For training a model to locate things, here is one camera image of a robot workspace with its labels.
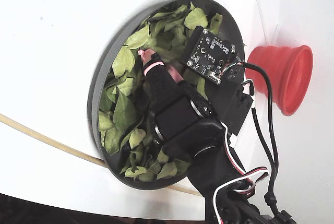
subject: white wall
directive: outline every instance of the white wall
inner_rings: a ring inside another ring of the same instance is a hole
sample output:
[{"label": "white wall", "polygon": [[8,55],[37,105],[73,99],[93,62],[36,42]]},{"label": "white wall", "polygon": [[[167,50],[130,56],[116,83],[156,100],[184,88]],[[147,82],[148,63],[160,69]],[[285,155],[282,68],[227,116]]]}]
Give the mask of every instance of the white wall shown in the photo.
[{"label": "white wall", "polygon": [[[298,111],[286,117],[276,106],[273,110],[280,156],[275,187],[278,207],[291,213],[297,223],[332,223],[334,0],[281,0],[279,26],[276,45],[309,45],[314,67]],[[265,116],[261,126],[267,133]],[[253,165],[264,162],[266,156],[258,144]],[[259,185],[252,201],[268,213],[263,200],[267,183]]]}]

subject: green leaf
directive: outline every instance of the green leaf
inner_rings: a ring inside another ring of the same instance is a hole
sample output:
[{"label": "green leaf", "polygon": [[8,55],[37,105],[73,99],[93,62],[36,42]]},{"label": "green leaf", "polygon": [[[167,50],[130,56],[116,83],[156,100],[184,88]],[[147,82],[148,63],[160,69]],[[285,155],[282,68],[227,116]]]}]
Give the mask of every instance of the green leaf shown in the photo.
[{"label": "green leaf", "polygon": [[132,129],[122,140],[121,142],[121,148],[130,140],[131,134],[134,132],[134,130],[141,125],[142,121],[144,120],[144,117],[142,116],[140,121],[136,124],[136,126],[134,127],[134,129]]},{"label": "green leaf", "polygon": [[152,182],[152,181],[154,181],[154,177],[155,177],[155,174],[150,173],[150,172],[143,173],[143,174],[138,176],[139,180],[142,181],[142,182]]},{"label": "green leaf", "polygon": [[158,154],[158,157],[157,157],[158,163],[160,163],[160,164],[167,163],[168,160],[169,160],[169,157],[163,153],[162,148],[161,148],[160,152]]},{"label": "green leaf", "polygon": [[196,86],[198,83],[199,75],[187,68],[183,74],[183,79],[189,84]]},{"label": "green leaf", "polygon": [[172,13],[174,13],[174,11],[168,11],[165,13],[157,12],[150,19],[154,19],[154,20],[165,19],[165,18],[168,18]]},{"label": "green leaf", "polygon": [[144,139],[142,139],[142,143],[145,147],[149,146],[152,143],[153,137],[150,133],[147,133]]},{"label": "green leaf", "polygon": [[187,36],[188,39],[190,39],[190,37],[192,36],[193,32],[194,32],[193,30],[190,30],[190,29],[186,28],[186,36]]},{"label": "green leaf", "polygon": [[113,72],[116,78],[121,77],[126,71],[130,72],[135,65],[135,59],[132,52],[126,46],[121,47],[113,64]]},{"label": "green leaf", "polygon": [[161,170],[161,165],[158,163],[157,160],[147,169],[147,171],[150,171],[154,174],[158,174],[160,170]]},{"label": "green leaf", "polygon": [[126,171],[125,171],[125,177],[136,177],[138,175],[141,175],[143,173],[146,173],[146,168],[143,168],[143,167],[136,167],[136,170],[133,172],[131,168],[128,168]]},{"label": "green leaf", "polygon": [[134,149],[135,147],[137,147],[141,142],[142,140],[144,139],[146,135],[146,132],[142,129],[135,129],[131,136],[130,136],[130,147],[131,149]]},{"label": "green leaf", "polygon": [[102,131],[101,132],[101,144],[102,144],[102,147],[104,147],[104,137],[105,137],[105,131]]},{"label": "green leaf", "polygon": [[150,34],[149,28],[150,26],[147,24],[142,29],[134,32],[129,38],[127,38],[124,45],[126,45],[129,49],[137,49],[143,46],[146,43]]},{"label": "green leaf", "polygon": [[174,27],[181,26],[183,24],[183,20],[184,20],[184,18],[181,18],[181,19],[177,19],[177,20],[173,20],[173,21],[168,22],[165,26],[164,31],[167,32],[167,31],[170,31],[171,29],[173,29]]},{"label": "green leaf", "polygon": [[153,35],[157,36],[158,33],[166,26],[167,23],[168,23],[168,20],[159,20],[156,24]]},{"label": "green leaf", "polygon": [[108,88],[112,88],[112,87],[115,87],[115,86],[123,83],[125,81],[125,79],[127,78],[127,75],[128,75],[128,71],[126,71],[124,73],[124,75],[122,75],[121,77],[114,78],[114,79],[110,80],[108,83],[105,83],[104,88],[108,90]]},{"label": "green leaf", "polygon": [[208,25],[207,16],[202,9],[196,7],[185,18],[184,25],[191,30],[194,30],[197,26],[205,28]]},{"label": "green leaf", "polygon": [[193,2],[190,1],[190,10],[192,11],[194,9],[195,9],[195,6],[194,6]]},{"label": "green leaf", "polygon": [[158,174],[157,180],[161,178],[176,176],[176,174],[177,167],[175,165],[175,162],[166,163]]},{"label": "green leaf", "polygon": [[114,127],[114,123],[105,112],[99,111],[99,131],[105,131]]},{"label": "green leaf", "polygon": [[177,26],[172,29],[172,33],[174,34],[174,38],[172,40],[173,48],[185,44],[187,37],[184,36],[183,32],[184,32],[184,26]]},{"label": "green leaf", "polygon": [[174,159],[173,161],[175,162],[178,173],[184,173],[185,171],[187,171],[188,167],[191,165],[190,162],[186,162],[186,161],[179,160],[179,159]]},{"label": "green leaf", "polygon": [[107,153],[113,155],[120,150],[120,143],[123,134],[116,127],[108,129],[105,132],[104,148]]},{"label": "green leaf", "polygon": [[205,94],[205,79],[202,77],[198,78],[198,83],[197,83],[197,91],[199,92],[200,95],[202,95],[206,100],[209,100],[207,95]]},{"label": "green leaf", "polygon": [[130,167],[131,163],[130,163],[130,157],[127,158],[124,167],[121,169],[120,174],[124,173],[129,167]]},{"label": "green leaf", "polygon": [[100,110],[103,112],[107,112],[110,110],[112,104],[113,104],[113,101],[111,101],[108,98],[108,96],[106,95],[105,88],[103,88],[101,92],[101,99],[100,99],[100,105],[99,105]]},{"label": "green leaf", "polygon": [[[129,78],[126,78],[126,80],[123,83],[120,83],[116,87],[119,88],[122,94],[124,94],[125,96],[129,96],[135,85],[136,85],[136,80],[129,77]],[[114,95],[117,94],[116,88],[112,90],[112,94]]]},{"label": "green leaf", "polygon": [[118,99],[114,111],[114,123],[122,133],[140,120],[140,114],[133,103],[118,88]]},{"label": "green leaf", "polygon": [[135,154],[135,163],[138,164],[143,155],[144,155],[144,146],[143,144],[139,145],[135,151],[132,151],[131,153]]},{"label": "green leaf", "polygon": [[129,159],[130,159],[131,168],[132,170],[134,170],[136,168],[136,154],[131,152],[129,155]]},{"label": "green leaf", "polygon": [[213,34],[217,34],[219,31],[219,27],[220,27],[222,19],[223,19],[223,16],[221,16],[220,14],[216,14],[211,19],[209,31],[212,32]]}]

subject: red and white wire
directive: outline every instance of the red and white wire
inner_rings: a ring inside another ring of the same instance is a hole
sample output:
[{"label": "red and white wire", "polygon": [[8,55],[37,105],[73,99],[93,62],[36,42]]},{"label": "red and white wire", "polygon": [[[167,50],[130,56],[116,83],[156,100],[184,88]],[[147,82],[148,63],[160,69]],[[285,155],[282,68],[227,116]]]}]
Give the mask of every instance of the red and white wire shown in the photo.
[{"label": "red and white wire", "polygon": [[252,172],[249,172],[249,173],[247,173],[247,174],[245,174],[245,175],[243,175],[243,176],[241,176],[239,178],[230,180],[230,181],[228,181],[228,182],[226,182],[226,183],[224,183],[224,184],[222,184],[222,185],[220,185],[219,187],[216,188],[216,190],[214,191],[213,197],[212,197],[212,203],[213,203],[214,213],[216,214],[218,224],[224,224],[223,221],[222,221],[222,219],[220,218],[220,215],[219,215],[218,210],[217,210],[216,198],[217,198],[218,191],[221,190],[222,188],[228,186],[228,185],[231,185],[234,182],[242,181],[244,179],[249,179],[250,177],[255,176],[255,175],[259,174],[259,173],[262,173],[262,175],[260,176],[260,178],[266,177],[266,176],[269,175],[269,170],[266,169],[266,168],[257,168],[257,169],[255,169]]}]

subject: circuit board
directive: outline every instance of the circuit board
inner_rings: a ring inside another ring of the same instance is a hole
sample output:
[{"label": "circuit board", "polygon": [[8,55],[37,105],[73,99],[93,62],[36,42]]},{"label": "circuit board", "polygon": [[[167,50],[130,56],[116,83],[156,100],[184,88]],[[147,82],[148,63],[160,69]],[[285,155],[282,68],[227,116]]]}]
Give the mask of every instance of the circuit board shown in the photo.
[{"label": "circuit board", "polygon": [[[185,51],[183,62],[187,67],[205,79],[221,84],[221,72],[235,62],[237,52],[228,40],[221,40],[209,30],[196,27]],[[237,73],[228,74],[227,79],[235,79]]]}]

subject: cable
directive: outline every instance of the cable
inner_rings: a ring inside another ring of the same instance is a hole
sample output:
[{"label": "cable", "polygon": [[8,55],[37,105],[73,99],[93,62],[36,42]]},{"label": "cable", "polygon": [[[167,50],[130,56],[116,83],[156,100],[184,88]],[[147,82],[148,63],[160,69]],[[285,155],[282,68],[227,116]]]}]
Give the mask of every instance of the cable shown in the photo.
[{"label": "cable", "polygon": [[268,169],[266,169],[266,168],[257,168],[257,169],[255,169],[255,170],[253,170],[253,172],[249,172],[249,173],[247,173],[247,174],[245,174],[245,175],[243,175],[243,176],[241,176],[241,177],[239,177],[239,178],[230,180],[230,181],[228,181],[228,182],[226,182],[226,183],[224,183],[224,184],[222,184],[222,185],[220,185],[220,186],[218,186],[218,187],[216,188],[216,190],[214,191],[213,197],[212,197],[212,203],[213,203],[214,213],[216,214],[217,221],[218,221],[219,224],[223,224],[223,221],[222,221],[222,219],[220,218],[220,215],[219,215],[218,210],[217,210],[217,202],[216,202],[216,198],[217,198],[217,193],[218,193],[218,191],[221,190],[222,188],[228,186],[228,185],[231,185],[231,184],[234,183],[234,182],[242,181],[242,180],[244,180],[244,179],[248,179],[248,178],[250,178],[250,177],[252,177],[252,176],[255,176],[255,175],[259,174],[259,173],[263,173],[262,176],[264,176],[265,174],[266,174],[266,176],[267,176],[267,175],[269,174],[269,171],[268,171]]},{"label": "cable", "polygon": [[267,145],[267,143],[266,143],[266,141],[263,137],[263,134],[261,132],[255,108],[252,108],[252,115],[253,115],[253,120],[254,120],[254,124],[255,124],[257,134],[259,136],[260,142],[261,142],[261,144],[262,144],[262,146],[265,150],[265,153],[268,157],[268,160],[269,160],[269,163],[270,163],[270,166],[271,166],[271,175],[270,175],[270,180],[269,180],[269,185],[268,185],[268,191],[273,192],[273,186],[274,186],[275,178],[276,178],[276,175],[277,175],[276,167],[275,167],[274,161],[272,159],[272,155],[271,155],[271,152],[269,150],[269,147],[268,147],[268,145]]},{"label": "cable", "polygon": [[237,163],[236,161],[234,160],[231,152],[230,152],[230,149],[229,149],[229,144],[228,144],[228,127],[223,123],[223,122],[220,122],[223,127],[225,127],[225,133],[224,133],[224,147],[225,147],[225,151],[226,151],[226,154],[228,156],[228,159],[230,160],[230,162],[232,163],[232,166],[241,174],[245,174],[246,171],[244,171]]},{"label": "cable", "polygon": [[276,216],[279,211],[277,209],[277,200],[275,197],[275,194],[273,192],[273,188],[274,188],[274,183],[275,183],[275,179],[277,177],[277,173],[278,173],[278,167],[279,167],[279,161],[278,161],[278,151],[277,151],[277,145],[276,145],[276,141],[275,141],[275,135],[273,132],[273,123],[272,123],[272,87],[271,87],[271,82],[270,82],[270,78],[267,75],[267,73],[260,67],[247,63],[247,62],[241,62],[241,61],[237,61],[235,63],[232,63],[230,65],[228,65],[227,67],[224,68],[223,70],[223,74],[226,73],[231,67],[235,66],[235,65],[242,65],[245,68],[249,68],[251,70],[254,70],[258,73],[260,73],[267,85],[267,90],[268,90],[268,125],[269,125],[269,135],[270,135],[270,140],[271,140],[271,145],[272,145],[272,152],[273,152],[273,158],[271,155],[271,152],[268,148],[267,143],[265,142],[262,132],[260,130],[259,124],[258,124],[258,119],[257,119],[257,115],[256,115],[256,110],[255,108],[252,108],[252,115],[253,115],[253,120],[255,123],[255,127],[256,127],[256,131],[259,135],[260,141],[262,143],[262,146],[266,152],[266,155],[269,159],[270,165],[271,165],[271,176],[270,176],[270,180],[269,180],[269,185],[268,185],[268,192],[265,194],[265,201],[267,203],[267,205],[271,208],[271,211],[273,212],[273,214]]},{"label": "cable", "polygon": [[265,79],[266,85],[267,85],[267,89],[268,89],[268,125],[269,125],[269,134],[270,134],[270,140],[271,140],[271,145],[272,145],[272,151],[273,151],[273,159],[274,159],[274,163],[275,163],[275,167],[276,167],[276,175],[278,173],[278,166],[279,166],[279,162],[278,162],[278,152],[277,152],[277,146],[276,146],[276,141],[275,141],[275,135],[273,133],[273,123],[272,123],[272,87],[271,87],[271,82],[270,82],[270,78],[267,75],[267,73],[261,68],[258,67],[256,65],[247,63],[247,62],[243,62],[242,65],[245,68],[257,71],[258,73],[260,73],[263,78]]}]

